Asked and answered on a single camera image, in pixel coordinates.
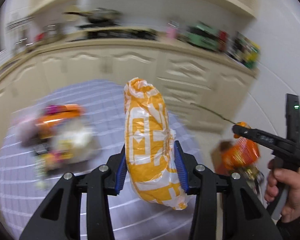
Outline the purple checkered tablecloth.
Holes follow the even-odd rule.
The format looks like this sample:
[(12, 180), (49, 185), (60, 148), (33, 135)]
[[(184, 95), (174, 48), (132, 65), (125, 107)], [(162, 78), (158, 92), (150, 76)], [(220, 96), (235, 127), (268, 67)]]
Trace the purple checkered tablecloth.
[[(123, 87), (107, 80), (77, 83), (39, 99), (34, 107), (48, 104), (76, 103), (84, 108), (87, 121), (99, 143), (96, 154), (82, 163), (48, 175), (46, 187), (38, 187), (34, 151), (24, 147), (11, 124), (0, 149), (0, 210), (12, 237), (18, 239), (30, 217), (65, 171), (85, 174), (105, 164), (119, 153), (124, 144), (125, 111)], [(116, 197), (109, 197), (109, 209), (116, 239), (188, 239), (194, 199), (177, 211), (141, 200), (130, 181)]]

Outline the cardboard trash box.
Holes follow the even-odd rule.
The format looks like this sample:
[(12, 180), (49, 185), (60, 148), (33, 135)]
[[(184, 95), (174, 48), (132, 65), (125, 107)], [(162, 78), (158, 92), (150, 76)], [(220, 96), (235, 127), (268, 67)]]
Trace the cardboard trash box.
[(222, 140), (210, 153), (217, 174), (239, 173), (263, 202), (264, 175), (256, 166), (260, 157), (257, 143), (234, 134), (233, 140)]

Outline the cream kitchen base cabinets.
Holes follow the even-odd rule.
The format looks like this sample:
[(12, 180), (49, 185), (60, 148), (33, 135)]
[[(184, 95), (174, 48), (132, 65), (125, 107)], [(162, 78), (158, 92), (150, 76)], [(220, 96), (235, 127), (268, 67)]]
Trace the cream kitchen base cabinets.
[(155, 85), (168, 109), (190, 128), (221, 132), (257, 78), (224, 54), (180, 41), (104, 39), (56, 42), (21, 53), (0, 67), (0, 140), (13, 112), (54, 90), (94, 79)]

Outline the crushed orange soda can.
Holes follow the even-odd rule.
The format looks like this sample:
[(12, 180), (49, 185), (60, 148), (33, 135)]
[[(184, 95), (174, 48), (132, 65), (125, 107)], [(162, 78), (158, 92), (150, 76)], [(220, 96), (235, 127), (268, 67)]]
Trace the crushed orange soda can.
[(36, 127), (40, 139), (52, 137), (58, 124), (77, 118), (84, 114), (84, 108), (78, 104), (48, 105), (36, 119)]

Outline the black gas stove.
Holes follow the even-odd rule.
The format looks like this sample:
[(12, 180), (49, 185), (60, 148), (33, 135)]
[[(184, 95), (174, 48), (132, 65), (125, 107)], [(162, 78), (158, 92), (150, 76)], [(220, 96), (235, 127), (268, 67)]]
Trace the black gas stove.
[(95, 39), (136, 39), (136, 40), (151, 40), (156, 41), (158, 39), (158, 32), (154, 29), (142, 28), (142, 27), (90, 27), (83, 29), (82, 34), (75, 38), (75, 41), (79, 40), (95, 40)]

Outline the frying pan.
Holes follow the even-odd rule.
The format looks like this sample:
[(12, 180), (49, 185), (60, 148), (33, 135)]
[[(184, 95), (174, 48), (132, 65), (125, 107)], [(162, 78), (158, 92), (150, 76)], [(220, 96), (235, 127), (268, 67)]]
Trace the frying pan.
[(66, 11), (63, 12), (64, 15), (77, 15), (82, 16), (87, 19), (87, 21), (91, 24), (97, 24), (100, 22), (114, 22), (121, 18), (122, 12), (106, 9), (106, 8), (97, 8), (91, 11)]

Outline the orange white plastic bag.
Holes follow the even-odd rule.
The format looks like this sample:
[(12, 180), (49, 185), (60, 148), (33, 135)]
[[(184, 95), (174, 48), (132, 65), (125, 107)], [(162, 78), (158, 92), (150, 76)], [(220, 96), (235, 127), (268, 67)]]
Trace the orange white plastic bag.
[(149, 203), (175, 210), (187, 208), (174, 162), (175, 131), (161, 93), (138, 77), (124, 87), (125, 154), (136, 194)]

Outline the green appliance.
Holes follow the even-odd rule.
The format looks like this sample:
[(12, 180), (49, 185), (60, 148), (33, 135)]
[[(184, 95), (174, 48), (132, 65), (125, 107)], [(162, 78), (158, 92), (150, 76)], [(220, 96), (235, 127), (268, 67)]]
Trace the green appliance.
[(211, 51), (219, 51), (219, 30), (203, 22), (188, 26), (187, 43)]

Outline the white paper napkin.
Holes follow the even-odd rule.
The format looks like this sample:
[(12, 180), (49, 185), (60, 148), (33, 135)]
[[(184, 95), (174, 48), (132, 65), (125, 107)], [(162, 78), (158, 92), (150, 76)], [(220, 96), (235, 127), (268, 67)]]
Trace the white paper napkin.
[(93, 125), (79, 119), (71, 119), (56, 127), (51, 139), (53, 152), (64, 153), (69, 164), (80, 163), (99, 154), (101, 145)]

